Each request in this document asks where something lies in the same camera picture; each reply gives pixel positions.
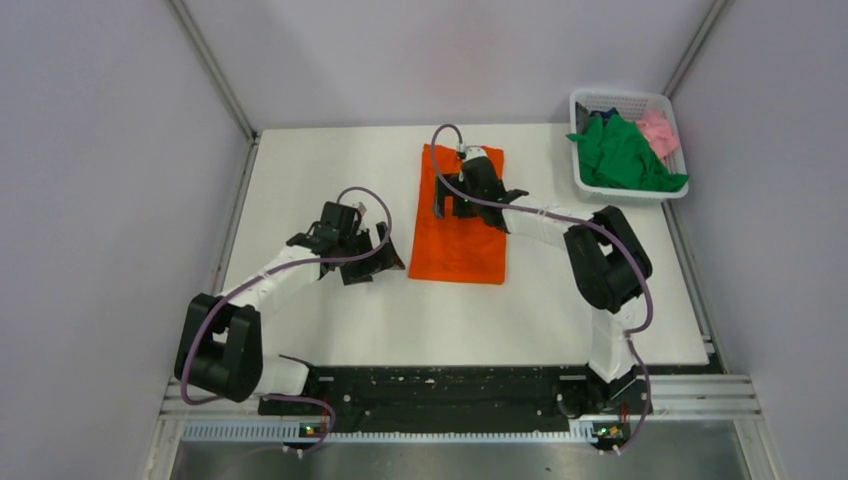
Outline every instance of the white wall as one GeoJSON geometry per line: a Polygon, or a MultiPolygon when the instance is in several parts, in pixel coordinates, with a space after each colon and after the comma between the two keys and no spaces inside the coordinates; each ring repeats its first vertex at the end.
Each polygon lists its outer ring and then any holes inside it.
{"type": "Polygon", "coordinates": [[[0,64],[0,478],[137,478],[245,145],[162,0],[4,1],[0,64]]]}
{"type": "Polygon", "coordinates": [[[844,478],[848,3],[740,0],[676,99],[719,339],[790,478],[844,478]]]}
{"type": "Polygon", "coordinates": [[[711,0],[188,0],[258,129],[565,120],[660,91],[711,0]]]}

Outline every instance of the orange cloth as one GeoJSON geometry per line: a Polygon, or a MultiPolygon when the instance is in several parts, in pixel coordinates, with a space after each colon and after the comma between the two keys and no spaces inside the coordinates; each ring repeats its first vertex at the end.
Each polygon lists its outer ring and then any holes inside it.
{"type": "MultiPolygon", "coordinates": [[[[503,150],[483,148],[501,177],[503,150]]],[[[459,173],[461,164],[455,150],[437,146],[436,161],[443,174],[459,173]]],[[[430,146],[425,145],[409,278],[502,284],[506,276],[506,234],[487,227],[480,217],[454,217],[452,197],[445,199],[445,218],[436,218],[435,198],[436,172],[430,159],[430,146]]]]}

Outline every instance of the white table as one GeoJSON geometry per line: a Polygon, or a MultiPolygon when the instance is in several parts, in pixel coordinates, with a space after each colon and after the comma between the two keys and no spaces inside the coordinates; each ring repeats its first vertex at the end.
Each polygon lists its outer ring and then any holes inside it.
{"type": "MultiPolygon", "coordinates": [[[[507,189],[581,211],[575,196],[567,125],[461,126],[469,144],[505,152],[507,189]]],[[[266,130],[248,186],[226,287],[253,274],[292,235],[319,218],[344,187],[367,186],[388,203],[392,238],[409,262],[415,231],[421,149],[433,126],[266,130]]],[[[440,143],[455,146],[451,132],[440,143]]],[[[366,195],[366,219],[382,216],[366,195]]],[[[656,316],[635,336],[653,365],[703,365],[707,356],[659,206],[622,207],[654,266],[648,285],[656,316]]],[[[644,297],[640,297],[640,318],[644,297]]],[[[343,287],[338,272],[263,316],[267,353],[325,365],[581,365],[591,344],[590,307],[574,285],[565,253],[527,238],[508,239],[501,286],[410,280],[384,272],[343,287]],[[531,297],[522,292],[535,292],[531,297]]]]}

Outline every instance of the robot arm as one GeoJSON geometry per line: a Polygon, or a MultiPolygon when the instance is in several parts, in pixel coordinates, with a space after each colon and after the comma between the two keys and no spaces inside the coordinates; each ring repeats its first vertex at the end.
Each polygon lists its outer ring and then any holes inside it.
{"type": "MultiPolygon", "coordinates": [[[[466,195],[489,202],[526,207],[525,210],[586,217],[561,207],[545,205],[523,190],[507,191],[481,147],[470,146],[464,155],[460,150],[460,159],[460,173],[445,177],[453,187],[466,195]]],[[[626,388],[635,375],[634,361],[624,331],[636,326],[633,324],[636,302],[630,300],[642,291],[635,273],[621,253],[615,249],[609,254],[604,253],[601,247],[609,245],[608,240],[587,226],[570,225],[527,211],[469,204],[436,178],[433,211],[439,218],[445,215],[447,196],[454,197],[455,216],[479,216],[490,227],[509,234],[528,236],[568,253],[577,288],[592,305],[593,336],[589,367],[602,383],[611,386],[611,389],[607,389],[609,393],[604,396],[614,396],[621,388],[626,388]]],[[[591,214],[588,220],[618,237],[636,259],[645,278],[651,275],[651,262],[621,210],[608,206],[591,214]]]]}
{"type": "Polygon", "coordinates": [[[364,213],[361,205],[327,202],[321,219],[306,233],[289,239],[276,257],[250,277],[256,280],[252,285],[234,287],[219,297],[200,294],[192,299],[174,365],[175,376],[181,379],[191,344],[210,311],[222,298],[229,297],[202,334],[188,383],[236,402],[255,394],[300,394],[309,369],[285,357],[263,355],[260,310],[275,313],[290,296],[336,267],[345,285],[370,282],[383,270],[405,268],[391,239],[386,238],[387,225],[380,222],[373,228],[363,228],[364,213]],[[386,243],[373,255],[338,262],[340,257],[370,252],[384,239],[386,243]],[[322,261],[330,258],[332,262],[322,261]],[[299,267],[270,274],[281,265],[299,267]],[[226,334],[226,338],[216,338],[215,334],[226,334]]]}

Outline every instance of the white basket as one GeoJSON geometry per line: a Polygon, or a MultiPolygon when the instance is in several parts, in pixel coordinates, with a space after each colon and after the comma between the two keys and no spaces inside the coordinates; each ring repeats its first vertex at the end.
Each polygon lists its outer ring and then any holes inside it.
{"type": "MultiPolygon", "coordinates": [[[[622,92],[614,90],[601,90],[594,88],[579,88],[571,92],[569,103],[571,104],[571,133],[577,133],[577,103],[586,107],[590,112],[593,110],[607,111],[610,108],[618,109],[618,113],[625,120],[634,122],[642,118],[645,110],[651,108],[665,114],[671,129],[677,138],[677,123],[674,121],[674,112],[671,110],[671,102],[663,95],[642,92],[622,92]]],[[[571,158],[574,167],[574,183],[577,184],[577,196],[580,200],[603,203],[659,203],[663,200],[681,198],[689,192],[689,182],[683,185],[678,192],[650,192],[646,190],[627,190],[622,188],[603,188],[586,185],[580,178],[580,159],[577,152],[577,144],[572,142],[571,158]]],[[[683,150],[678,147],[666,157],[666,167],[671,173],[686,173],[686,164],[683,163],[683,150]]]]}

